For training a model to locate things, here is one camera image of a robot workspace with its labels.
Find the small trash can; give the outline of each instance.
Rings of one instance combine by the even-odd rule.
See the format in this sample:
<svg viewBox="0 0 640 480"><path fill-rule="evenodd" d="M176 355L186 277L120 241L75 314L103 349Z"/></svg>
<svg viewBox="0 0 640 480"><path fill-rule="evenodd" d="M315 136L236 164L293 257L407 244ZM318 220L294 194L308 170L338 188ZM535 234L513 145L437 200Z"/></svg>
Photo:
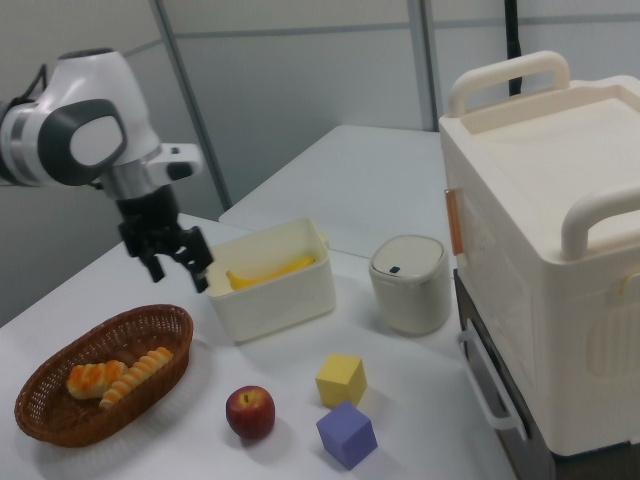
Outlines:
<svg viewBox="0 0 640 480"><path fill-rule="evenodd" d="M385 242L371 257L369 275L387 325L412 335L442 326L451 312L449 254L420 235Z"/></svg>

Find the red apple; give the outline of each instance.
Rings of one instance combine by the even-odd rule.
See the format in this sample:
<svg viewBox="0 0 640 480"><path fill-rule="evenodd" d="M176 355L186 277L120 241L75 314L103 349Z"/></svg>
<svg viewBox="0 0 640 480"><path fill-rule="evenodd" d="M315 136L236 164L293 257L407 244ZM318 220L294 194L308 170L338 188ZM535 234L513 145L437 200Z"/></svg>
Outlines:
<svg viewBox="0 0 640 480"><path fill-rule="evenodd" d="M273 398L262 387L239 388L227 399L227 421L241 438L258 440L266 437L275 420Z"/></svg>

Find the purple cube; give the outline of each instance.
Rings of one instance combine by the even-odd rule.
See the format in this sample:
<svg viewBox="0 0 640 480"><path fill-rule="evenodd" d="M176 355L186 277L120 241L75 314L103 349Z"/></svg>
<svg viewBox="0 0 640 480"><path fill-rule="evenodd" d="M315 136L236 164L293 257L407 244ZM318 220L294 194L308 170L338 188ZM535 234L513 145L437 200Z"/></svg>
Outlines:
<svg viewBox="0 0 640 480"><path fill-rule="evenodd" d="M377 446L371 420L349 401L344 401L318 423L324 448L351 470Z"/></svg>

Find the bread roll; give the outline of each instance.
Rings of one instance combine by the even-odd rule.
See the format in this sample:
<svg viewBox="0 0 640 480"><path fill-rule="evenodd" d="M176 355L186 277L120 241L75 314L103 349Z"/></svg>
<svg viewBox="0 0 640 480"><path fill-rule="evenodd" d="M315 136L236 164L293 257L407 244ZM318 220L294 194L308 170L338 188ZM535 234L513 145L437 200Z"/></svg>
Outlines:
<svg viewBox="0 0 640 480"><path fill-rule="evenodd" d="M125 375L111 385L100 400L100 408L107 409L126 397L131 391L160 370L173 358L173 353L164 347L153 350L133 364Z"/></svg>
<svg viewBox="0 0 640 480"><path fill-rule="evenodd" d="M111 384L127 372L127 366L111 360L107 363L76 365L67 379L69 393L79 400L100 398Z"/></svg>

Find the white table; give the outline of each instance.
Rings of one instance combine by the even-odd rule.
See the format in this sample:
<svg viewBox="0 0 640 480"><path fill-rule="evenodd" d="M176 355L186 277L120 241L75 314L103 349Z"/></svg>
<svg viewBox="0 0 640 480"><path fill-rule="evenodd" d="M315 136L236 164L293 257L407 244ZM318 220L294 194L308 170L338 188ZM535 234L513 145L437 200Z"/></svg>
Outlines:
<svg viewBox="0 0 640 480"><path fill-rule="evenodd" d="M210 245L246 233L194 217ZM514 480L487 425L456 351L455 313L432 335L406 338L384 327L367 260L331 252L337 307L286 331L233 344L186 271L163 260L153 284L122 244L0 328L0 478L22 479L455 479ZM93 326L153 303L184 307L193 317L191 362L176 387L125 429L95 445L64 449L19 430L18 392L35 369ZM369 387L358 408L379 447L347 471L323 448L315 423L315 374L331 352L363 359ZM276 402L273 432L243 444L228 427L228 395L246 384Z"/></svg>
<svg viewBox="0 0 640 480"><path fill-rule="evenodd" d="M438 133L343 125L219 220L262 230L309 217L332 249L363 257L409 233L434 237L451 251L445 188Z"/></svg>

